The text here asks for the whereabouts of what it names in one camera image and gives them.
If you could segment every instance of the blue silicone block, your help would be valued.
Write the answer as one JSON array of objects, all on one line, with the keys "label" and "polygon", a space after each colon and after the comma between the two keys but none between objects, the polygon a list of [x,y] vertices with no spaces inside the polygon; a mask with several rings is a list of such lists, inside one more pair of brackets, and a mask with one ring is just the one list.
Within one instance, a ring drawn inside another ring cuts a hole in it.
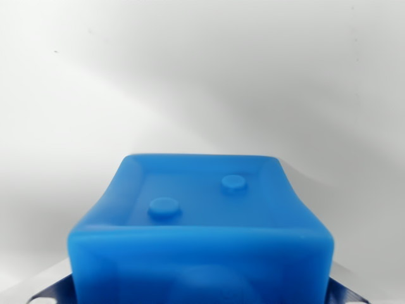
[{"label": "blue silicone block", "polygon": [[68,249],[80,304],[322,304],[333,239],[276,158],[131,155]]}]

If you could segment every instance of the white backdrop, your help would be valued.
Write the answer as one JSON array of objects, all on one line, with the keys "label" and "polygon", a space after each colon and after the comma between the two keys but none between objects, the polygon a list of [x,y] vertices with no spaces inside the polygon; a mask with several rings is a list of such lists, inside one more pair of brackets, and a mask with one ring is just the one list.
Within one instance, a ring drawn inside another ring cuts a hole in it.
[{"label": "white backdrop", "polygon": [[405,297],[405,2],[0,0],[0,290],[130,153],[272,155]]}]

